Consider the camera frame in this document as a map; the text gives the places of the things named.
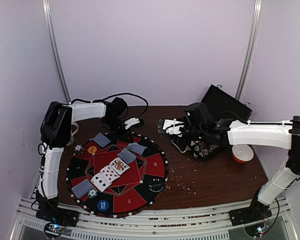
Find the dealt playing card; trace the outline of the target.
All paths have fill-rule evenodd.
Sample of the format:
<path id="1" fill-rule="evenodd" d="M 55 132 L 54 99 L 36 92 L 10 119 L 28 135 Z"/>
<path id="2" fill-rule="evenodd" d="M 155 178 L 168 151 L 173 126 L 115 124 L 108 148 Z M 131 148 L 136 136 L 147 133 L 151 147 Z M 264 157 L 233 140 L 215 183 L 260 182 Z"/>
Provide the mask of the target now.
<path id="1" fill-rule="evenodd" d="M 101 148 L 104 148 L 106 145 L 111 143 L 111 140 L 103 135 L 97 136 L 95 141 Z"/>
<path id="2" fill-rule="evenodd" d="M 81 182 L 80 184 L 77 184 L 76 186 L 72 187 L 71 190 L 77 198 L 81 198 L 92 188 L 93 187 L 89 182 Z"/>
<path id="3" fill-rule="evenodd" d="M 75 195 L 84 195 L 93 188 L 94 187 L 91 182 L 88 179 L 85 179 L 84 181 L 74 186 L 71 190 Z"/>
<path id="4" fill-rule="evenodd" d="M 92 140 L 94 142 L 96 142 L 102 148 L 105 147 L 106 145 L 108 145 L 111 142 L 111 140 L 108 139 L 101 132 L 99 132 Z"/>

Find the orange big blind button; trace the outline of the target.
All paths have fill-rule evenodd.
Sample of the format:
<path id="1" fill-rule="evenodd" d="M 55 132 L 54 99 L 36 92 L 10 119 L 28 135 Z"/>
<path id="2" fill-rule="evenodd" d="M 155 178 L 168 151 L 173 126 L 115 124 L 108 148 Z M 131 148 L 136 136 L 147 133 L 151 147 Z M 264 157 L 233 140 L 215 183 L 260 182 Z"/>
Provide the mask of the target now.
<path id="1" fill-rule="evenodd" d="M 88 149 L 87 149 L 87 152 L 89 154 L 95 154 L 96 152 L 98 151 L 98 148 L 96 146 L 90 146 Z"/>

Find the poker chip stack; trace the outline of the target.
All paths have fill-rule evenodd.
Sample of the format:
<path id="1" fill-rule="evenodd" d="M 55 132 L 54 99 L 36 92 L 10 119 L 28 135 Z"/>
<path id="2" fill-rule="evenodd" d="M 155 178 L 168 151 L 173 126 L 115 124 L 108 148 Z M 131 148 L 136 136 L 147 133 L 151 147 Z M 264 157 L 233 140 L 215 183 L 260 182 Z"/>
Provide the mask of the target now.
<path id="1" fill-rule="evenodd" d="M 74 147 L 74 153 L 76 155 L 82 155 L 84 153 L 84 147 L 81 145 L 81 144 L 77 144 L 75 147 Z"/>
<path id="2" fill-rule="evenodd" d="M 95 188 L 92 188 L 88 191 L 88 197 L 90 199 L 95 198 L 98 195 L 98 191 Z"/>

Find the clear dealer button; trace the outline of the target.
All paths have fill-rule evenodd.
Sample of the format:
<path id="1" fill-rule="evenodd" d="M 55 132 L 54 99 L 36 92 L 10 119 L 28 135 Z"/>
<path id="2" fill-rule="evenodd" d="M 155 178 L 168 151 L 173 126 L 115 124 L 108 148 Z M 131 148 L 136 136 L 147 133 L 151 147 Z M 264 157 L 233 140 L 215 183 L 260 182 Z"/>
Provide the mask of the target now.
<path id="1" fill-rule="evenodd" d="M 153 193 L 160 193 L 164 190 L 165 184 L 164 182 L 159 178 L 154 178 L 150 180 L 148 184 L 148 188 Z"/>

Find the blue small blind button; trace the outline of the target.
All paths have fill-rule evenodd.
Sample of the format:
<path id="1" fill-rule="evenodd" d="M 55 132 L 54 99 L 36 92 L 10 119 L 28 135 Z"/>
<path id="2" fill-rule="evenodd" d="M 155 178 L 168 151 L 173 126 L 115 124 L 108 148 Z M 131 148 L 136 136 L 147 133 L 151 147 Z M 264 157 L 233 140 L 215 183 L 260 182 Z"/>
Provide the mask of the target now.
<path id="1" fill-rule="evenodd" d="M 100 200 L 98 203 L 97 203 L 97 209 L 100 211 L 100 212 L 104 212 L 104 211 L 107 211 L 110 207 L 110 204 L 107 200 Z"/>

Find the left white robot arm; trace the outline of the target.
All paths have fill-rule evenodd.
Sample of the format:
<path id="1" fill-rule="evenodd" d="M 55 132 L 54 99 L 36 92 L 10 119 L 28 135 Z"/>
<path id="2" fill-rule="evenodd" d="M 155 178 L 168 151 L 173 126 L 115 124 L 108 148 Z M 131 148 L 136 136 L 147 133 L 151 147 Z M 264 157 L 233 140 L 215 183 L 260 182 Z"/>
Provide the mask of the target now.
<path id="1" fill-rule="evenodd" d="M 128 105 L 120 97 L 113 101 L 92 101 L 88 103 L 50 103 L 40 127 L 44 146 L 39 172 L 41 174 L 39 193 L 48 200 L 58 196 L 59 166 L 64 147 L 71 138 L 72 124 L 88 119 L 102 119 L 111 131 L 125 136 L 129 131 L 120 119 Z"/>

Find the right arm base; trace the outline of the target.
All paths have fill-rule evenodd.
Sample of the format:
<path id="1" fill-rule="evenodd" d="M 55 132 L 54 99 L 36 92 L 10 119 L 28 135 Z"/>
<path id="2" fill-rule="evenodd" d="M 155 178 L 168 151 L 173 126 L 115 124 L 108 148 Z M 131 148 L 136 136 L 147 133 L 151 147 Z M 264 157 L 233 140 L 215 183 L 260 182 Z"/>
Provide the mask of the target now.
<path id="1" fill-rule="evenodd" d="M 264 216 L 271 217 L 272 212 L 269 207 L 244 207 L 234 209 L 229 212 L 229 217 L 232 226 L 245 225 L 260 221 L 264 219 Z"/>

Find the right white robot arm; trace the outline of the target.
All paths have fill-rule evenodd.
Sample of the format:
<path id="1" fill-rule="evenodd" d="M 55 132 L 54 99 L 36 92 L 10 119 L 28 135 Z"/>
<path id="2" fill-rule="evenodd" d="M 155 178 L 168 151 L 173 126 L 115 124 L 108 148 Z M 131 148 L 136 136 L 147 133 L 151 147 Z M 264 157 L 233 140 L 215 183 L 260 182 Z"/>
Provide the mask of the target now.
<path id="1" fill-rule="evenodd" d="M 191 141 L 217 146 L 267 146 L 288 151 L 286 163 L 260 188 L 255 203 L 247 208 L 249 220 L 258 220 L 266 212 L 265 206 L 300 177 L 300 116 L 291 120 L 253 122 L 235 115 L 213 121 L 203 102 L 186 106 L 184 113 L 186 123 L 181 132 Z"/>

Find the back right chip row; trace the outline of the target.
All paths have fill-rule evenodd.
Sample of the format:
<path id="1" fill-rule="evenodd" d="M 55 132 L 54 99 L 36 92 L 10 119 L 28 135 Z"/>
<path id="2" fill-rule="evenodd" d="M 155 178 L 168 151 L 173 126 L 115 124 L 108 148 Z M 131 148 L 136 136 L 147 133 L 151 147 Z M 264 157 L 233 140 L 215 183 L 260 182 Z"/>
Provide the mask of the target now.
<path id="1" fill-rule="evenodd" d="M 193 146 L 195 152 L 202 153 L 203 155 L 209 154 L 209 148 L 205 145 L 204 142 L 198 142 Z"/>

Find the chip row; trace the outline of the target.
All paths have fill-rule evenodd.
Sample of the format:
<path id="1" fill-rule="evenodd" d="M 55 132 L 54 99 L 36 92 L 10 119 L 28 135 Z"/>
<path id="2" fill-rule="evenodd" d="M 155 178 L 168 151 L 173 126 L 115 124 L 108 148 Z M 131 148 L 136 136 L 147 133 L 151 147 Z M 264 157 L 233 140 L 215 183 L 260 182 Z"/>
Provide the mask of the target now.
<path id="1" fill-rule="evenodd" d="M 220 150 L 221 147 L 218 145 L 201 146 L 198 151 L 199 160 L 201 162 L 206 162 L 215 156 Z"/>
<path id="2" fill-rule="evenodd" d="M 193 146 L 195 152 L 202 153 L 203 155 L 209 154 L 209 148 L 205 145 L 204 142 L 198 142 Z"/>

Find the front right chip row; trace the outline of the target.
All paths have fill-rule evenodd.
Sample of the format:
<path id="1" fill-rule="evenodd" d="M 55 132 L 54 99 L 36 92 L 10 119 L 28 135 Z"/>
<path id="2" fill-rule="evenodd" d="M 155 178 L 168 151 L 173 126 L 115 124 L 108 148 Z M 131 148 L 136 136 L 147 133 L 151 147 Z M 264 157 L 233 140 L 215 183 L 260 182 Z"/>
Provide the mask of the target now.
<path id="1" fill-rule="evenodd" d="M 215 156 L 220 150 L 221 147 L 218 145 L 201 146 L 198 151 L 199 160 L 201 162 L 206 162 Z"/>

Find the orange white bowl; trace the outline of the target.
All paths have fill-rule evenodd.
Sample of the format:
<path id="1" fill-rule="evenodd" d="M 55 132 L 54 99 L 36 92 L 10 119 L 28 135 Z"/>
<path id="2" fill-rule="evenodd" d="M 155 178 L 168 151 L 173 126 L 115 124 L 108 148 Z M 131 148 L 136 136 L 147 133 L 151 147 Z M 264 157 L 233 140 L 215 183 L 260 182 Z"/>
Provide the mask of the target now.
<path id="1" fill-rule="evenodd" d="M 236 162 L 245 164 L 253 159 L 254 152 L 248 145 L 234 145 L 232 156 Z"/>

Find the white floral mug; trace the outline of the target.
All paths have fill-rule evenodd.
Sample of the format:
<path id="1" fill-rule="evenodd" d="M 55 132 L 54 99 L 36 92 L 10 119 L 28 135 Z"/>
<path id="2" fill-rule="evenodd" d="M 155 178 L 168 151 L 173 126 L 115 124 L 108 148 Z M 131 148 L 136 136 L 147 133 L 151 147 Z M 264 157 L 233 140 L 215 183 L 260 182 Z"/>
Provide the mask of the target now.
<path id="1" fill-rule="evenodd" d="M 78 130 L 79 130 L 79 125 L 76 122 L 72 122 L 70 127 L 70 139 L 69 142 L 67 143 L 67 146 L 70 146 L 74 143 L 75 141 L 74 136 L 78 132 Z"/>

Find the right aluminium frame post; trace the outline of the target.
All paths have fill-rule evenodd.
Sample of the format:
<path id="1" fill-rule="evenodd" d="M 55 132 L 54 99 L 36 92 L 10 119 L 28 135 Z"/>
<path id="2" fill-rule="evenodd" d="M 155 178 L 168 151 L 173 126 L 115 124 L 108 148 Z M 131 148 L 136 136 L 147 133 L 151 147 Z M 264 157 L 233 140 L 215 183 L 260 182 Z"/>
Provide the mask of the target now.
<path id="1" fill-rule="evenodd" d="M 246 54 L 245 54 L 243 67 L 239 79 L 239 84 L 235 95 L 235 98 L 240 102 L 243 102 L 244 100 L 249 79 L 250 79 L 253 57 L 257 49 L 258 40 L 259 40 L 263 5 L 264 5 L 263 0 L 254 1 L 254 8 L 253 8 L 253 14 L 251 19 L 251 26 L 250 26 L 250 33 L 249 33 Z"/>

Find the front aluminium rail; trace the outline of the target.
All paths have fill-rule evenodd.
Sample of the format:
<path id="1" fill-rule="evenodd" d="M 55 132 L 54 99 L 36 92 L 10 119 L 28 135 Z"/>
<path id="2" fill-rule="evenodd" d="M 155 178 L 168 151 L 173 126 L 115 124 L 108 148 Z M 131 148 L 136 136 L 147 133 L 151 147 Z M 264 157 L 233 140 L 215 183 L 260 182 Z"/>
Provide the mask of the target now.
<path id="1" fill-rule="evenodd" d="M 49 240 L 44 220 L 31 208 L 34 199 L 22 198 L 8 240 Z M 278 199 L 280 212 L 271 230 L 264 236 L 250 237 L 248 226 L 271 226 L 278 206 L 271 204 L 273 216 L 247 225 L 233 226 L 229 211 L 247 207 L 249 200 L 228 204 L 170 210 L 144 210 L 126 218 L 91 215 L 74 205 L 61 207 L 79 212 L 76 227 L 66 227 L 57 240 L 299 240 L 290 207 L 285 197 Z"/>

